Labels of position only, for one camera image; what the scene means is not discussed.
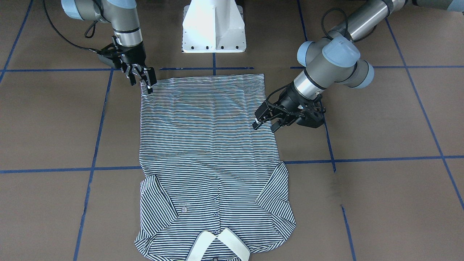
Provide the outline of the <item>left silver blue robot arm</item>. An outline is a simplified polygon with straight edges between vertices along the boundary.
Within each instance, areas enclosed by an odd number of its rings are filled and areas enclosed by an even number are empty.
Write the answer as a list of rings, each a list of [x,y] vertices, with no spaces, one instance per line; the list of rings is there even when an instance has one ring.
[[[373,33],[376,25],[406,5],[429,7],[449,12],[463,12],[462,0],[368,0],[350,16],[327,31],[320,40],[302,43],[297,60],[303,71],[289,84],[279,89],[277,101],[269,99],[255,112],[253,129],[275,120],[271,131],[296,123],[318,128],[325,124],[326,109],[322,106],[322,92],[332,84],[343,84],[361,89],[374,77],[374,69],[361,59],[355,43]]]

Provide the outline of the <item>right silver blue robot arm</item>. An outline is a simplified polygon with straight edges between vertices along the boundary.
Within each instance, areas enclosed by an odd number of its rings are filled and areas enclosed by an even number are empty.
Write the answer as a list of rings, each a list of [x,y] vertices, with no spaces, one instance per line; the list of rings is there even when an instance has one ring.
[[[98,59],[121,70],[134,86],[137,81],[151,94],[157,82],[155,69],[146,66],[146,52],[134,0],[62,0],[64,12],[73,19],[111,24],[109,45],[93,51]]]

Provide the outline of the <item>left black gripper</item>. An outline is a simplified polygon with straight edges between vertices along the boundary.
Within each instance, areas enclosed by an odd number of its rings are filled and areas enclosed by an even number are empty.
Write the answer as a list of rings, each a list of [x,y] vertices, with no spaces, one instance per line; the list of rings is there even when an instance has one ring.
[[[273,121],[271,131],[275,133],[283,126],[296,123],[302,110],[300,99],[294,84],[287,84],[271,92],[268,101],[262,102],[254,113],[253,129],[257,130],[264,122]]]

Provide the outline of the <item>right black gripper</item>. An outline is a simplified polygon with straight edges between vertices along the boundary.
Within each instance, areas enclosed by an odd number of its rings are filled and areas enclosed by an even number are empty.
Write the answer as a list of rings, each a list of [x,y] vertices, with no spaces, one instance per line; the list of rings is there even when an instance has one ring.
[[[137,79],[144,83],[147,94],[152,94],[153,86],[157,83],[156,72],[153,67],[145,64],[146,53],[144,43],[136,46],[123,46],[117,42],[118,38],[112,36],[112,43],[117,46],[121,59],[121,71],[126,75],[131,86],[136,85]]]

